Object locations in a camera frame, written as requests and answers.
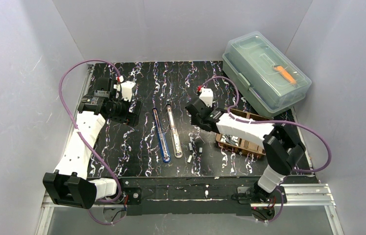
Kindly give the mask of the brown wooden tray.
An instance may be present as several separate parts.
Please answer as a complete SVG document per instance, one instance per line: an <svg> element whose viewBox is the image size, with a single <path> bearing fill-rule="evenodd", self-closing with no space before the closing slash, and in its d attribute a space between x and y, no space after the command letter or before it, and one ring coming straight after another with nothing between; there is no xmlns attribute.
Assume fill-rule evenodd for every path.
<svg viewBox="0 0 366 235"><path fill-rule="evenodd" d="M260 116L257 114L253 114L253 113L245 112L245 111L241 111L241 110L231 109L231 112L234 115L237 115L237 116L240 116L243 118L247 118L247 119L253 119L255 121L269 120L269 118L267 118L267 117L263 117L263 116ZM258 146L255 143L247 141L246 139L242 139L240 137L239 137L239 139L240 139L239 146L222 143L220 141L221 135L222 134L216 134L216 143L219 147L221 147L225 150L230 150L230 151L233 151L233 152L241 154L241 155L252 155L252 157L256 158L256 159L260 159L266 155L265 150L262 147Z"/></svg>

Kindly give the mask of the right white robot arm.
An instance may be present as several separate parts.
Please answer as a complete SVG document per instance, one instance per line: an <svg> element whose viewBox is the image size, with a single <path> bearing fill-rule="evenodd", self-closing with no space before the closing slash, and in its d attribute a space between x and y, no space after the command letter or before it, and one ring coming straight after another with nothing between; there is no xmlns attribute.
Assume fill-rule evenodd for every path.
<svg viewBox="0 0 366 235"><path fill-rule="evenodd" d="M200 98L191 100L185 109L192 125L208 132L239 137L263 148L268 165L250 190L254 201L267 201L304 156L304 144L287 123L243 118L222 108L207 107Z"/></svg>

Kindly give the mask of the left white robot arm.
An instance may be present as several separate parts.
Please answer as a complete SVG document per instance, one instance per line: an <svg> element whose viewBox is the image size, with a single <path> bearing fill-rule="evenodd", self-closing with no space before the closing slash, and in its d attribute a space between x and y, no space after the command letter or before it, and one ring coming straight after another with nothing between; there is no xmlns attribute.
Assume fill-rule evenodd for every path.
<svg viewBox="0 0 366 235"><path fill-rule="evenodd" d="M132 102L136 83L122 77L99 78L84 95L75 118L78 127L68 141L54 172L43 177L53 203L89 209L95 201L117 195L112 178L87 180L88 164L96 140L108 120L134 127L138 124L141 102Z"/></svg>

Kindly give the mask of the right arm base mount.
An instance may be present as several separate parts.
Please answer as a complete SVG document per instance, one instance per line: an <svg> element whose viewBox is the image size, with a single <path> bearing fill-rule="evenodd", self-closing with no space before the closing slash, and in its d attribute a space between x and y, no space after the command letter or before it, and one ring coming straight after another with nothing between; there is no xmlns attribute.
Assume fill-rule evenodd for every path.
<svg viewBox="0 0 366 235"><path fill-rule="evenodd" d="M277 219L287 203L285 189L278 186L271 193L258 187L238 187L231 199L241 205L251 205L252 216L257 222L268 224Z"/></svg>

